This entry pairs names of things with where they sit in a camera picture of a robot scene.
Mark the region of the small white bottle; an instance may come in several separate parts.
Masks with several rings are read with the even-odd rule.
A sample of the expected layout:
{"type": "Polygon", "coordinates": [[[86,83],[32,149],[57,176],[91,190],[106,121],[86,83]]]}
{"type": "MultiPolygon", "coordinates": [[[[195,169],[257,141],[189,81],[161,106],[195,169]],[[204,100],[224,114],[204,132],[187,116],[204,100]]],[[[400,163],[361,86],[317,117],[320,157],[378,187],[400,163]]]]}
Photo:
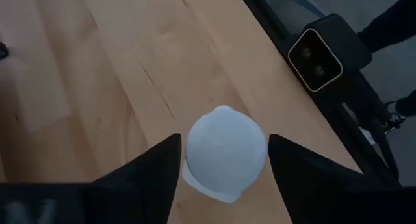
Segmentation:
{"type": "Polygon", "coordinates": [[[182,177],[202,194],[233,203],[256,181],[266,157],[261,127],[251,117],[222,105],[191,127],[182,177]]]}

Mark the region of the person's shoe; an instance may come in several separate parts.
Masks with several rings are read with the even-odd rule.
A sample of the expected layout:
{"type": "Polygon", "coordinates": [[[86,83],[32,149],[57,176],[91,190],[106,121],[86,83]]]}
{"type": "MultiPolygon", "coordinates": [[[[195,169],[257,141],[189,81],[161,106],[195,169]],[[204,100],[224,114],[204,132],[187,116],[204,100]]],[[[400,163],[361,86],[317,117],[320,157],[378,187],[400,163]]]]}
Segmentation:
{"type": "Polygon", "coordinates": [[[399,99],[395,104],[396,111],[406,118],[416,116],[416,90],[407,97],[399,99]]]}

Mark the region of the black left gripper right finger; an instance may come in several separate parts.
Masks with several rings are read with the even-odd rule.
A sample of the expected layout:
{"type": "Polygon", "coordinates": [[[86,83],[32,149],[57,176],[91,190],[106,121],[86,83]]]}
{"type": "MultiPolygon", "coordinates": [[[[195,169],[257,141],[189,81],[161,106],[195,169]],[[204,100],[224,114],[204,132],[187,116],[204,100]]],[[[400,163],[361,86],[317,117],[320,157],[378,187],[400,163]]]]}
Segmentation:
{"type": "Polygon", "coordinates": [[[277,134],[268,156],[293,224],[416,224],[416,187],[382,182],[277,134]]]}

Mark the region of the person's leg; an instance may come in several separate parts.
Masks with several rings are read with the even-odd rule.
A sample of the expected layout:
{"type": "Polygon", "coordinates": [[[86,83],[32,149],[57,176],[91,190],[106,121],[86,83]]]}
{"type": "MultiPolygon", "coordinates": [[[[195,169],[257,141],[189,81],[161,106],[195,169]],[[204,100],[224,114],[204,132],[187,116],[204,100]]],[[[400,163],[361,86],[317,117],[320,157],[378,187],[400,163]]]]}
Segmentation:
{"type": "Polygon", "coordinates": [[[416,36],[416,0],[398,0],[357,35],[371,53],[416,36]]]}

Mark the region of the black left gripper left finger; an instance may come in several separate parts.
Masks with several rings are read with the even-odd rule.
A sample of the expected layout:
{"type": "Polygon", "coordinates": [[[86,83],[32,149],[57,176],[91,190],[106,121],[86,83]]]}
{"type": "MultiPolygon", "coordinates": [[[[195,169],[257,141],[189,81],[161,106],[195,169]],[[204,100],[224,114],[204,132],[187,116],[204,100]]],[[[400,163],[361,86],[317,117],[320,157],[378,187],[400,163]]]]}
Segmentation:
{"type": "Polygon", "coordinates": [[[180,164],[175,133],[95,180],[87,189],[87,224],[167,224],[180,164]]]}

